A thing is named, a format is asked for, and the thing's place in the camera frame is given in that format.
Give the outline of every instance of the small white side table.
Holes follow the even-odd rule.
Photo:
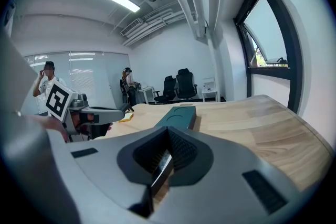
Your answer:
[[[154,88],[152,86],[150,87],[146,87],[146,88],[143,88],[143,89],[139,89],[138,92],[143,92],[143,95],[145,96],[145,100],[146,100],[146,104],[148,104],[148,99],[147,99],[147,95],[146,95],[146,92],[147,91],[152,91],[152,94],[153,94],[153,98],[155,97],[154,95]]]
[[[202,90],[203,103],[205,102],[205,94],[207,93],[215,93],[216,102],[218,102],[218,90],[217,89],[211,89],[209,91],[206,91],[203,89]]]

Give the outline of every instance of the man in white shirt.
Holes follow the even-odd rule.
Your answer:
[[[43,76],[47,76],[48,80],[44,81],[41,84],[41,80]],[[40,94],[45,94],[46,98],[48,98],[49,93],[51,91],[51,85],[52,83],[57,80],[59,83],[63,84],[66,86],[65,82],[63,79],[55,77],[55,65],[54,62],[48,61],[44,65],[44,69],[40,71],[38,80],[35,84],[34,90],[33,90],[33,96],[37,97]]]

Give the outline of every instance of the black slot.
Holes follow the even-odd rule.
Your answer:
[[[249,171],[243,173],[242,176],[269,214],[274,213],[286,204],[280,193],[258,171]]]
[[[71,154],[74,158],[80,158],[80,157],[84,157],[84,156],[87,156],[87,155],[91,155],[91,154],[96,153],[96,152],[98,152],[98,150],[91,147],[91,148],[87,148],[86,150],[71,152]]]

